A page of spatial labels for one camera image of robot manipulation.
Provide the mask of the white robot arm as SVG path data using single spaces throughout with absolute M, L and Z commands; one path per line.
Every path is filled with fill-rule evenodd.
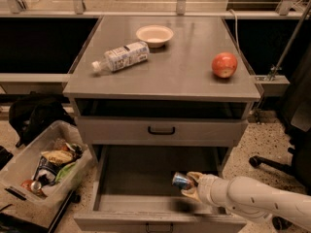
M 248 177 L 226 180 L 211 174 L 182 176 L 183 195 L 214 207 L 223 207 L 253 222 L 279 216 L 311 230 L 311 197 L 274 188 Z

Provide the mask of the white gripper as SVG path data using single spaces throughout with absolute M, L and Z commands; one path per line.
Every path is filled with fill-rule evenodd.
M 227 195 L 228 180 L 214 175 L 203 175 L 200 172 L 187 172 L 187 176 L 197 183 L 197 187 L 182 189 L 181 193 L 184 196 L 214 207 L 230 207 Z

